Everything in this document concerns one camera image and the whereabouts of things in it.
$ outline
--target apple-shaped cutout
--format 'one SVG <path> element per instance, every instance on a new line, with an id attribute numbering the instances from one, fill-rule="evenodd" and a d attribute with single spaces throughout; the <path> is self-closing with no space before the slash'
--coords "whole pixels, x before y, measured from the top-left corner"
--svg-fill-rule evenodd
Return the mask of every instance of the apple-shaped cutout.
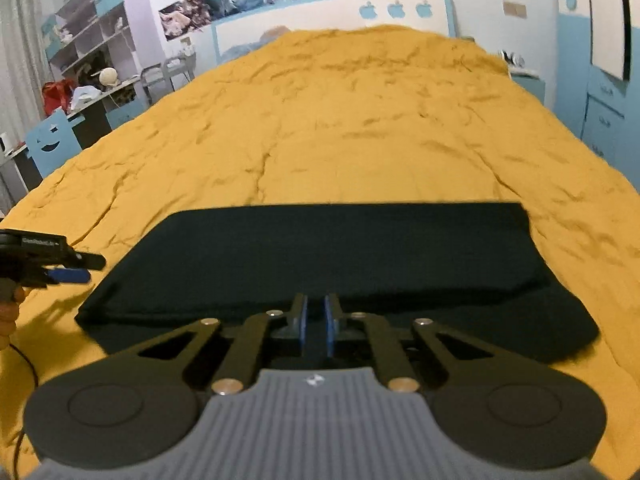
<path id="1" fill-rule="evenodd" d="M 415 12 L 417 12 L 421 18 L 430 18 L 433 16 L 431 4 L 427 0 L 424 0 L 421 4 L 417 4 L 415 6 Z"/>
<path id="2" fill-rule="evenodd" d="M 566 8 L 569 10 L 575 10 L 578 7 L 578 0 L 566 0 Z"/>
<path id="3" fill-rule="evenodd" d="M 405 16 L 404 9 L 402 7 L 403 5 L 398 0 L 396 0 L 394 4 L 389 4 L 388 6 L 386 6 L 386 11 L 392 18 L 399 20 L 401 18 L 404 18 Z"/>
<path id="4" fill-rule="evenodd" d="M 360 7 L 360 15 L 363 20 L 375 20 L 378 17 L 376 7 L 371 5 L 371 2 L 367 2 L 367 5 Z"/>

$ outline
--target black cloth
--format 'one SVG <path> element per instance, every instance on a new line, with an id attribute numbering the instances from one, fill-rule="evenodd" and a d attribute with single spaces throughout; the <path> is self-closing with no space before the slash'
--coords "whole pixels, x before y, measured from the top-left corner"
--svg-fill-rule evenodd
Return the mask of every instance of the black cloth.
<path id="1" fill-rule="evenodd" d="M 180 212 L 133 247 L 76 321 L 115 352 L 204 317 L 239 324 L 287 310 L 297 292 L 322 317 L 347 312 L 398 327 L 429 317 L 541 362 L 598 335 L 556 279 L 516 203 L 256 206 Z"/>

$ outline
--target headboard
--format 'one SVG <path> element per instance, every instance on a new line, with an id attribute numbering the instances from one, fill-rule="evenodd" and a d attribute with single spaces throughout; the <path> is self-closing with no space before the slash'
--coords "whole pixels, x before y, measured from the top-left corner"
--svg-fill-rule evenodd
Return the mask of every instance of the headboard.
<path id="1" fill-rule="evenodd" d="M 212 24 L 216 63 L 228 49 L 260 40 L 270 28 L 355 30 L 392 24 L 455 37 L 451 0 L 295 0 Z"/>

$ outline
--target wall outlet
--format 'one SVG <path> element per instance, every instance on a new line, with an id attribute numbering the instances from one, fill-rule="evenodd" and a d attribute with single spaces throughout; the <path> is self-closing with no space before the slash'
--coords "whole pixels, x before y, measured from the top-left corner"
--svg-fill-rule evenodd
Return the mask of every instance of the wall outlet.
<path id="1" fill-rule="evenodd" d="M 514 2 L 508 2 L 504 0 L 502 2 L 502 8 L 504 9 L 505 16 L 515 16 L 516 18 L 527 17 L 527 6 L 523 4 L 516 4 Z"/>

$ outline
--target yellow comforter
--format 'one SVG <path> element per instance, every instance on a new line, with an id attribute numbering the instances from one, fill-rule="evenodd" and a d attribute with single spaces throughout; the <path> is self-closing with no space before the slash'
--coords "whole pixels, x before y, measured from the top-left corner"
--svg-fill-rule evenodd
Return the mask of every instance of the yellow comforter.
<path id="1" fill-rule="evenodd" d="M 167 215 L 282 203 L 519 200 L 602 337 L 558 365 L 603 398 L 594 464 L 640 466 L 640 196 L 479 47 L 404 28 L 292 32 L 200 76 L 65 164 L 2 227 L 64 234 L 113 267 Z M 95 275 L 98 282 L 102 274 Z M 14 343 L 42 380 L 103 357 L 89 287 L 34 291 Z M 0 354 L 2 463 L 31 375 Z M 24 476 L 36 466 L 25 441 Z"/>

